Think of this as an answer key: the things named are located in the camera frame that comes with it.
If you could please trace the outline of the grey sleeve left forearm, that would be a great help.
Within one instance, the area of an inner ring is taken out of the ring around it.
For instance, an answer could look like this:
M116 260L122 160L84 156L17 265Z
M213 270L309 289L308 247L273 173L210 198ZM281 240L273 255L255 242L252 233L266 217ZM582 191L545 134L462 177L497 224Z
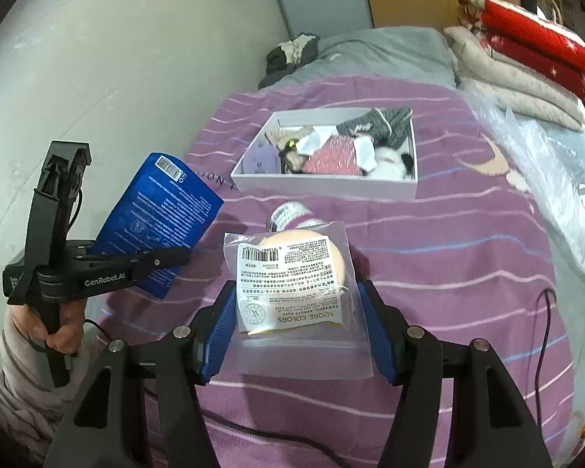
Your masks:
M85 342L71 363L67 386L57 388L45 355L34 350L5 314L0 354L0 432L18 445L26 459L41 464L71 401L95 356Z

